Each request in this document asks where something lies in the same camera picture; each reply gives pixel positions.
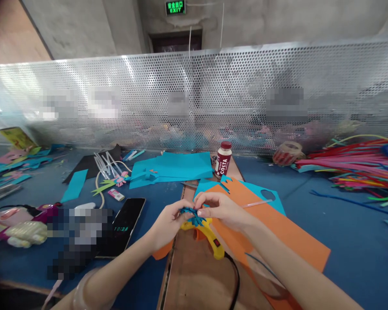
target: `bottle label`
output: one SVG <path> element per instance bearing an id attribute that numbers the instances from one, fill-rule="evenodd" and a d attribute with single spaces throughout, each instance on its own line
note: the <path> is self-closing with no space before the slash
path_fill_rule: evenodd
<path id="1" fill-rule="evenodd" d="M 218 154 L 216 164 L 216 175 L 221 177 L 227 175 L 228 165 L 230 164 L 231 155 Z"/>

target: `hand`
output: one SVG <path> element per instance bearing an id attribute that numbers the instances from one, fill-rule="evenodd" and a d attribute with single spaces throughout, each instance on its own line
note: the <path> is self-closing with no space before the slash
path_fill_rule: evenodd
<path id="1" fill-rule="evenodd" d="M 165 206 L 155 223 L 148 230 L 147 235 L 151 238 L 154 251 L 161 249 L 173 240 L 181 225 L 194 217 L 193 214 L 188 212 L 180 214 L 180 209 L 183 207 L 193 208 L 194 203 L 183 199 Z"/>
<path id="2" fill-rule="evenodd" d="M 230 227 L 243 228 L 258 221 L 222 193 L 201 192 L 195 197 L 194 203 L 194 209 L 198 210 L 198 216 L 219 218 Z M 209 205 L 210 208 L 201 209 L 204 203 Z"/>

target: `table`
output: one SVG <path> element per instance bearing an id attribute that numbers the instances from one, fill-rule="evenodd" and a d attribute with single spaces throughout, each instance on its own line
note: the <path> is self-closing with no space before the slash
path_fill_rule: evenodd
<path id="1" fill-rule="evenodd" d="M 309 191 L 314 189 L 360 202 L 367 201 L 367 194 L 332 188 L 327 179 L 330 175 L 325 173 L 300 174 L 288 167 L 269 165 L 254 156 L 234 156 L 234 160 L 230 162 L 228 175 L 236 174 L 234 170 L 238 168 L 245 181 L 276 190 L 287 217 L 331 249 L 324 270 L 328 278 L 363 308 L 388 309 L 388 227 L 382 221 L 388 215 L 317 197 Z M 204 270 L 198 270 L 199 262 L 206 264 Z M 206 245 L 194 242 L 186 232 L 179 232 L 170 262 L 164 309 L 203 306 L 226 309 L 233 289 L 230 264 L 225 260 L 215 261 Z M 261 295 L 248 282 L 242 283 L 236 309 L 271 309 L 256 294 Z"/>
<path id="2" fill-rule="evenodd" d="M 0 155 L 5 152 L 6 148 L 0 147 Z M 66 189 L 66 185 L 61 183 L 61 176 L 67 175 L 82 156 L 90 153 L 74 150 L 64 157 L 68 161 L 62 167 L 56 168 L 54 163 L 50 163 L 39 168 L 34 172 L 42 174 L 21 183 L 24 189 L 1 200 L 0 206 L 15 203 L 38 206 L 60 200 Z M 145 152 L 139 159 L 156 155 L 159 153 Z M 324 271 L 327 277 L 365 309 L 388 309 L 388 228 L 382 222 L 388 219 L 388 215 L 309 194 L 310 189 L 315 189 L 320 193 L 366 201 L 366 194 L 331 188 L 327 174 L 299 174 L 287 167 L 269 166 L 253 156 L 235 156 L 234 160 L 229 170 L 231 176 L 243 177 L 247 182 L 278 191 L 287 216 L 332 250 Z M 87 180 L 80 197 L 65 203 L 63 208 L 74 208 L 90 201 L 99 205 L 100 196 L 91 198 L 90 195 L 94 182 L 94 179 Z M 180 199 L 183 186 L 178 182 L 159 183 L 130 191 L 125 186 L 119 191 L 127 198 L 147 199 L 131 244 L 149 229 L 164 205 Z M 189 198 L 194 192 L 187 189 L 184 195 Z M 122 206 L 108 195 L 105 197 L 104 208 L 118 211 Z M 17 249 L 0 243 L 0 283 L 47 294 L 54 281 L 46 280 L 46 267 L 62 245 L 58 239 L 48 239 L 30 249 Z M 72 290 L 85 272 L 105 263 L 103 260 L 94 261 L 75 280 L 64 282 L 60 287 L 61 293 Z M 271 309 L 246 278 L 241 274 L 236 309 Z M 180 231 L 169 260 L 148 259 L 124 287 L 115 307 L 153 309 L 157 305 L 164 309 L 225 309 L 233 290 L 234 271 L 230 263 L 227 260 L 216 261 L 206 242 L 194 242 L 189 231 Z"/>
<path id="3" fill-rule="evenodd" d="M 7 150 L 7 147 L 0 147 L 0 156 L 5 154 Z M 67 162 L 63 163 L 61 167 L 56 167 L 56 163 L 51 162 L 33 171 L 33 173 L 40 174 L 33 175 L 31 179 L 20 183 L 23 190 L 0 200 L 0 206 L 21 203 L 39 206 L 59 201 L 67 188 L 67 185 L 62 184 L 62 181 L 68 175 L 69 170 L 75 167 L 82 156 L 92 154 L 93 151 L 73 150 L 68 152 L 66 157 L 55 161 L 60 162 L 62 159 L 67 159 Z M 160 155 L 159 152 L 145 152 L 138 158 L 143 160 L 158 155 Z M 91 190 L 93 189 L 95 189 L 95 179 L 86 180 L 80 197 L 66 202 L 63 208 L 71 209 L 87 202 L 95 202 L 99 206 L 101 197 L 100 195 L 92 197 Z M 182 189 L 183 185 L 178 182 L 159 183 L 155 186 L 132 190 L 129 190 L 127 185 L 117 188 L 127 198 L 144 197 L 147 200 L 129 245 L 147 232 L 165 205 L 181 198 Z M 111 208 L 117 212 L 122 204 L 123 202 L 118 202 L 105 194 L 104 208 Z M 29 249 L 14 248 L 5 242 L 0 242 L 0 284 L 48 294 L 54 281 L 46 278 L 47 266 L 51 265 L 52 259 L 57 257 L 57 251 L 62 250 L 62 248 L 63 240 L 60 238 L 49 238 L 44 244 L 33 245 Z M 78 284 L 86 272 L 105 265 L 107 262 L 109 260 L 94 260 L 74 280 L 63 281 L 60 293 L 67 294 Z M 154 309 L 157 305 L 165 267 L 166 260 L 156 261 L 150 257 L 124 287 L 114 307 L 117 309 Z"/>

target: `finger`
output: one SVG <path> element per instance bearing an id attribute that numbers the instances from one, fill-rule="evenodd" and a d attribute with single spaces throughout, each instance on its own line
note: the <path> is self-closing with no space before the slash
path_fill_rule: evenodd
<path id="1" fill-rule="evenodd" d="M 182 199 L 180 201 L 174 202 L 173 204 L 167 205 L 167 209 L 169 209 L 169 212 L 171 214 L 177 214 L 180 209 L 182 208 L 193 208 L 194 203 L 191 201 L 188 201 L 187 199 Z"/>
<path id="2" fill-rule="evenodd" d="M 186 221 L 188 221 L 189 219 L 191 219 L 193 217 L 194 217 L 194 214 L 189 213 L 189 212 L 185 212 L 183 214 L 180 214 L 178 216 L 178 218 L 176 219 L 176 221 L 177 221 L 178 225 L 181 226 L 182 224 L 184 224 Z"/>
<path id="3" fill-rule="evenodd" d="M 194 203 L 196 203 L 198 197 L 199 197 L 200 195 L 202 195 L 202 194 L 204 194 L 204 192 L 199 192 L 199 193 L 195 196 L 195 198 L 194 198 Z"/>
<path id="4" fill-rule="evenodd" d="M 195 198 L 195 206 L 194 209 L 198 210 L 201 208 L 204 202 L 214 202 L 218 205 L 220 201 L 222 193 L 216 193 L 216 192 L 206 192 L 206 193 L 201 193 L 197 195 Z"/>
<path id="5" fill-rule="evenodd" d="M 216 218 L 222 218 L 222 212 L 223 208 L 216 207 L 216 208 L 202 208 L 197 211 L 197 215 L 200 217 L 216 217 Z"/>

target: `blue tablecloth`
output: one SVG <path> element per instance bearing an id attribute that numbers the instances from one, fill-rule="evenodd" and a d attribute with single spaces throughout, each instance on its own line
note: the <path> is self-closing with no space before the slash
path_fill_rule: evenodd
<path id="1" fill-rule="evenodd" d="M 324 274 L 365 309 L 388 309 L 388 215 L 319 193 L 368 201 L 332 188 L 326 173 L 298 173 L 257 157 L 235 156 L 245 181 L 278 192 L 289 219 L 331 249 Z"/>
<path id="2" fill-rule="evenodd" d="M 0 156 L 6 152 L 7 148 L 0 147 Z M 67 156 L 32 171 L 40 174 L 33 175 L 31 179 L 20 183 L 23 190 L 0 200 L 0 206 L 28 204 L 38 207 L 42 204 L 59 201 L 67 188 L 67 184 L 62 184 L 62 181 L 82 156 L 92 154 L 92 152 L 73 150 Z M 138 157 L 138 160 L 158 155 L 160 155 L 159 152 L 145 152 Z M 67 159 L 67 162 L 63 163 L 61 167 L 57 167 L 56 163 L 63 159 Z M 143 197 L 147 200 L 129 245 L 147 232 L 165 205 L 181 198 L 182 188 L 183 185 L 178 182 L 158 183 L 132 190 L 129 190 L 129 183 L 127 183 L 116 188 L 126 198 Z M 93 189 L 95 189 L 95 178 L 86 180 L 79 198 L 66 202 L 63 208 L 71 209 L 88 202 L 95 202 L 98 207 L 101 204 L 101 197 L 100 195 L 92 197 L 91 190 Z M 108 194 L 105 194 L 105 201 L 104 208 L 111 208 L 115 213 L 123 205 L 123 201 L 118 202 Z M 57 258 L 57 252 L 62 249 L 63 240 L 61 238 L 49 238 L 44 244 L 34 245 L 28 249 L 14 248 L 6 242 L 0 242 L 0 279 L 51 289 L 55 281 L 47 279 L 47 266 L 52 264 L 52 260 Z M 109 260 L 94 260 L 74 280 L 64 281 L 60 286 L 60 291 L 64 294 L 68 293 L 78 284 L 86 272 L 92 268 L 105 265 L 107 262 Z M 156 261 L 150 257 L 119 294 L 115 307 L 119 309 L 156 308 L 165 267 L 166 259 Z"/>

